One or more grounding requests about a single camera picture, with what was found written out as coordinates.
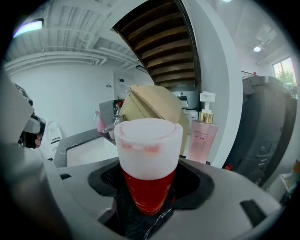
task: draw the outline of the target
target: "gray machine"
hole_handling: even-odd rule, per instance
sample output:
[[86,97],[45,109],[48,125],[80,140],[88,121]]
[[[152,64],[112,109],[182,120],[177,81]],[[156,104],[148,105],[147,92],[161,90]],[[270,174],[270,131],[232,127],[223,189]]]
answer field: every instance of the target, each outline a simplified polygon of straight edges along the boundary
[[[27,92],[24,88],[15,84],[15,87],[21,93],[21,95],[26,99],[26,101],[33,106],[32,99],[28,96]],[[35,139],[37,138],[37,134],[44,135],[46,127],[46,121],[41,117],[37,116],[35,113],[31,115],[28,119],[27,124],[20,136],[19,144],[27,148],[36,148]]]
[[[235,172],[180,159],[181,166],[201,172],[199,183],[204,189],[207,182],[204,177],[209,176],[214,185],[213,191],[196,208],[171,209],[169,218],[159,228],[153,228],[151,234],[135,238],[137,228],[128,237],[130,232],[121,233],[115,229],[119,224],[116,197],[101,195],[89,184],[91,173],[101,169],[106,172],[110,165],[118,162],[117,158],[56,168],[53,161],[42,162],[29,149],[19,146],[5,146],[1,152],[5,156],[1,159],[2,163],[6,163],[2,165],[6,173],[4,177],[14,188],[13,197],[17,198],[14,200],[21,209],[29,216],[38,216],[33,218],[37,225],[53,226],[57,234],[71,235],[72,239],[256,239],[280,213],[279,203],[247,178]],[[179,177],[182,182],[187,179]],[[24,182],[27,183],[26,189],[21,188]],[[42,209],[47,216],[45,219],[41,219]],[[135,218],[128,217],[128,220],[134,221]]]
[[101,119],[105,125],[113,124],[116,113],[118,112],[117,105],[123,102],[123,99],[116,99],[99,104],[99,111],[101,112]]
[[224,164],[226,169],[240,173],[258,185],[266,181],[270,176],[266,171],[274,168],[279,140],[287,132],[284,125],[291,98],[282,82],[274,77],[253,76],[243,80],[240,126]]
[[[80,136],[65,138],[60,141],[61,154],[66,155],[69,148],[86,142]],[[39,237],[47,234],[52,239],[74,240],[256,239],[281,212],[276,200],[240,174],[179,159],[168,210],[149,219],[141,214],[132,215],[131,211],[137,211],[130,204],[130,195],[129,202],[123,201],[126,197],[121,193],[126,184],[118,158],[59,168],[55,159],[41,160],[33,150],[16,143],[0,142],[0,152],[0,175],[11,200],[22,213],[18,217],[26,216],[22,224],[34,225],[32,234],[42,229],[44,235]],[[148,225],[143,236],[137,235],[146,221],[153,226]]]
[[182,102],[183,109],[196,109],[198,107],[199,93],[194,86],[179,84],[172,87],[170,91]]

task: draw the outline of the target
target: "red liquid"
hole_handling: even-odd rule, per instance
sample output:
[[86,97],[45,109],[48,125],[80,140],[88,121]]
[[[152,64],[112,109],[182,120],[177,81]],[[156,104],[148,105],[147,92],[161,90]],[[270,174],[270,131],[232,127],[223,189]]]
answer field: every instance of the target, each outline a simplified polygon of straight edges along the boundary
[[122,171],[131,196],[140,212],[145,215],[158,213],[167,197],[176,170],[157,180],[136,179],[123,169]]

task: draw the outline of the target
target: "pump bottle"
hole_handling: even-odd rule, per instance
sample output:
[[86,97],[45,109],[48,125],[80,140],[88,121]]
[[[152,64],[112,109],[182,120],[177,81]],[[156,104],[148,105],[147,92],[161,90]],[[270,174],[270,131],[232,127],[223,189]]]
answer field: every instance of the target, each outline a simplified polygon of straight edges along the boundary
[[99,133],[102,132],[102,129],[105,128],[105,123],[103,122],[102,118],[101,118],[101,113],[99,111],[95,111],[95,118],[94,120],[96,119],[96,116],[98,116],[98,120],[97,120],[97,131]]
[[210,102],[215,102],[214,93],[203,92],[200,101],[204,102],[204,109],[199,113],[199,120],[192,121],[191,141],[187,159],[206,163],[212,142],[216,136],[218,126],[213,124],[214,114],[210,110]]

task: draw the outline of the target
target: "ceiling light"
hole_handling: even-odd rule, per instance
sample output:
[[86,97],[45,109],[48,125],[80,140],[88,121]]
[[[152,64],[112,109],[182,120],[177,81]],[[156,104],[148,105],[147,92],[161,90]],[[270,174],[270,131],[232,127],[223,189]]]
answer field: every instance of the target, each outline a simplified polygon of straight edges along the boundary
[[30,22],[30,23],[26,23],[24,25],[22,25],[21,27],[19,27],[19,29],[17,30],[17,32],[15,32],[14,34],[14,38],[20,34],[23,34],[25,32],[29,32],[29,31],[33,31],[33,30],[38,30],[41,29],[43,27],[43,21],[38,20],[38,21],[34,21],[34,22]]
[[255,48],[253,49],[253,51],[254,51],[254,52],[259,52],[259,51],[261,51],[261,48],[260,48],[260,47],[255,47]]

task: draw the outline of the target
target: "white container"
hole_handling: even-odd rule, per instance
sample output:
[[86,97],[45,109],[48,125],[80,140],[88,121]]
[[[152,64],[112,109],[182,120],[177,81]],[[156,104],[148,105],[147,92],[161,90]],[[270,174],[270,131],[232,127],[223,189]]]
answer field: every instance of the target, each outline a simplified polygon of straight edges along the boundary
[[192,121],[198,119],[198,111],[183,109],[183,112],[186,114],[188,118],[188,134],[191,134],[192,131]]
[[214,114],[210,110],[210,102],[215,102],[214,93],[203,92],[200,101],[204,102],[205,108],[199,113],[199,120],[192,121],[192,134],[187,159],[206,163],[208,154],[218,126],[213,124]]
[[183,129],[164,119],[136,119],[114,130],[122,169],[140,180],[156,180],[177,167]]

